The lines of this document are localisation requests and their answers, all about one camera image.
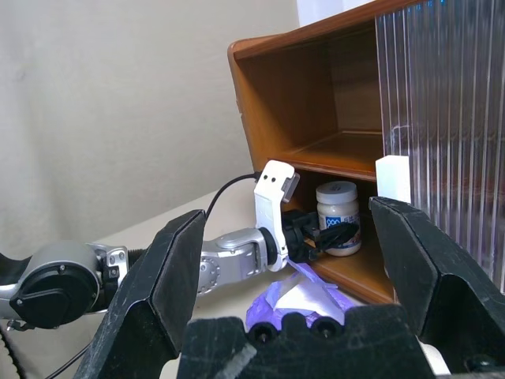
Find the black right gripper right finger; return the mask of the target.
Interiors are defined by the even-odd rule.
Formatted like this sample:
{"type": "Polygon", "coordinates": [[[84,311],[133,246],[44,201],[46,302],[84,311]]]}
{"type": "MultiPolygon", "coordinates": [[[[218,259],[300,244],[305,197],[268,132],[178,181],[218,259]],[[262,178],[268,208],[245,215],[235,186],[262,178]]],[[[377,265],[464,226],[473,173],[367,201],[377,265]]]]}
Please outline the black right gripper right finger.
{"type": "Polygon", "coordinates": [[[422,343],[452,373],[505,373],[505,295],[421,210],[369,200],[387,275],[422,343]]]}

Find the white-lidded jar blue label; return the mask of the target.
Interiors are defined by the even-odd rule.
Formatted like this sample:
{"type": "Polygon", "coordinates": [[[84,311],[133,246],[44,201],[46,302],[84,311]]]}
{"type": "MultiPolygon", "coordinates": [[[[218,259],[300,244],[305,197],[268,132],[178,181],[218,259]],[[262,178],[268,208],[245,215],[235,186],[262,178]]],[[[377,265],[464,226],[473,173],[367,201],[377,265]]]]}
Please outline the white-lidded jar blue label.
{"type": "Polygon", "coordinates": [[[353,182],[335,181],[316,188],[317,213],[320,229],[328,229],[340,223],[358,225],[357,233],[347,242],[352,243],[353,254],[361,248],[361,222],[357,186],[353,182]]]}

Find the purple tissue pack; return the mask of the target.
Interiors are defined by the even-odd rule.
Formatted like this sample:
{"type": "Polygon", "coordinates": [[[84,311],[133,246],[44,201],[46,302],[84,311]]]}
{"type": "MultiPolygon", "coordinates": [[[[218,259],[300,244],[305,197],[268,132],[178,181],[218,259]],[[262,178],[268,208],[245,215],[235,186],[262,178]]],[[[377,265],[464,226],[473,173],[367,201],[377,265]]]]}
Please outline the purple tissue pack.
{"type": "Polygon", "coordinates": [[[356,304],[343,294],[335,284],[322,280],[305,263],[290,262],[294,273],[288,278],[272,283],[261,293],[245,314],[245,327],[268,322],[277,329],[289,313],[299,313],[310,327],[320,317],[330,317],[343,325],[345,312],[356,304]]]}

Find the ribbed translucent cabinet door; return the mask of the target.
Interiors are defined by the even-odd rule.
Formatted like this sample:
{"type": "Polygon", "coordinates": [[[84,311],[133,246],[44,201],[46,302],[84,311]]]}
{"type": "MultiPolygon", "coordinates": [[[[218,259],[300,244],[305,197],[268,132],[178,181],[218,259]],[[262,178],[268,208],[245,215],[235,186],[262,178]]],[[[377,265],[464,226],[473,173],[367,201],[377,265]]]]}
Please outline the ribbed translucent cabinet door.
{"type": "Polygon", "coordinates": [[[505,294],[505,0],[421,0],[375,26],[384,151],[505,294]]]}

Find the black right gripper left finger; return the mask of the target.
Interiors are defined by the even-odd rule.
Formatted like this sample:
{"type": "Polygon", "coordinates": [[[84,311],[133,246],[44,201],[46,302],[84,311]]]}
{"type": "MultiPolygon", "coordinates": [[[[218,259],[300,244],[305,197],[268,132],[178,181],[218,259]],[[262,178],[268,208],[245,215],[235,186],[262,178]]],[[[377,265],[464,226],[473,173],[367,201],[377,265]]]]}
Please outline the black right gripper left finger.
{"type": "Polygon", "coordinates": [[[118,288],[74,379],[159,379],[196,301],[204,211],[169,221],[118,288]]]}

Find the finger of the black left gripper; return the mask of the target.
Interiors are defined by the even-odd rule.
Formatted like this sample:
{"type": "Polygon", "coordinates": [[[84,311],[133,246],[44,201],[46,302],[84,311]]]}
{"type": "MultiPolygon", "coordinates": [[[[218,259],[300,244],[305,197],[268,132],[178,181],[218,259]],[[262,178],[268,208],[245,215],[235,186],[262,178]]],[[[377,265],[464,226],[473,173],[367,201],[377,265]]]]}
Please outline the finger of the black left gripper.
{"type": "Polygon", "coordinates": [[[358,225],[337,224],[324,230],[305,227],[303,231],[305,236],[314,242],[347,242],[357,233],[358,225]]]}
{"type": "Polygon", "coordinates": [[[310,242],[309,257],[321,257],[325,253],[334,257],[347,257],[354,253],[352,243],[310,242]]]}

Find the brown wooden cabinet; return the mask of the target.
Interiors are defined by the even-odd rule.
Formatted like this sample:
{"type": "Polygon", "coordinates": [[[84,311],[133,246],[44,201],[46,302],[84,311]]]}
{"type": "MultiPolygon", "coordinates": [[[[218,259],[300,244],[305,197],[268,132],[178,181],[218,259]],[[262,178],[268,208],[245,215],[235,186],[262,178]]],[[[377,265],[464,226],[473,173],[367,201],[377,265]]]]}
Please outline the brown wooden cabinet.
{"type": "Polygon", "coordinates": [[[228,58],[252,164],[293,165],[301,179],[291,208],[312,211],[333,179],[357,184],[363,242],[349,257],[313,269],[357,298],[389,303],[393,288],[368,210],[383,148],[375,20],[421,0],[375,0],[279,35],[239,40],[228,58]]]}

